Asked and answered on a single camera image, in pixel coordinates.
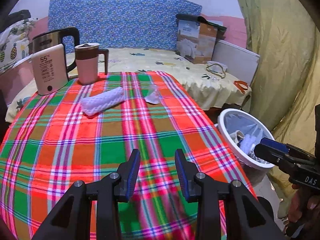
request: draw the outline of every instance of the pillow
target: pillow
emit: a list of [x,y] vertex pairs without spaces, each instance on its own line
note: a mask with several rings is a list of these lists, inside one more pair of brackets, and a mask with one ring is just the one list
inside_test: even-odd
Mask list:
[[30,18],[9,26],[0,37],[0,74],[29,55],[28,34],[36,23]]

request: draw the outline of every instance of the mug handle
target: mug handle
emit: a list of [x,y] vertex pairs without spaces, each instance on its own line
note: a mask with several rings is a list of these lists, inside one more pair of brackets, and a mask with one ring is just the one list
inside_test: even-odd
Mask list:
[[108,49],[99,49],[98,54],[104,55],[104,73],[108,74],[108,59],[109,59],[109,50]]

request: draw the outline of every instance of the white trash bin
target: white trash bin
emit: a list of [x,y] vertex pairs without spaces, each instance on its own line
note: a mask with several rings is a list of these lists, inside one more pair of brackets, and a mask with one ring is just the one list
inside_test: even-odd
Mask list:
[[218,116],[218,129],[239,160],[245,174],[252,186],[259,184],[265,174],[274,165],[271,163],[260,163],[245,154],[231,139],[229,134],[240,130],[243,134],[257,136],[256,144],[264,137],[274,140],[269,130],[252,115],[237,109],[225,109]]

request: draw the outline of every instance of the green curtain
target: green curtain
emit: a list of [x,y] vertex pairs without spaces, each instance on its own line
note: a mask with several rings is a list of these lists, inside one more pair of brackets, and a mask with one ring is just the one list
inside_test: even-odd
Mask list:
[[[250,113],[275,140],[313,152],[314,106],[320,103],[319,31],[298,0],[238,2],[247,27],[247,49],[260,55]],[[283,199],[278,217],[285,217],[294,194],[288,175],[274,167],[268,177]]]
[[260,55],[250,114],[273,130],[305,82],[316,27],[298,0],[238,2],[247,28],[247,49]]

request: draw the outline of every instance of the pink mug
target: pink mug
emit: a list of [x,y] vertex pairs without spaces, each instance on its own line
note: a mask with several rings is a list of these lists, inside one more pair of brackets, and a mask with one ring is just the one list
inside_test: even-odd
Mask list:
[[108,73],[108,49],[99,49],[99,43],[85,43],[75,46],[78,80],[89,85],[98,79],[98,55],[104,54],[104,71]]

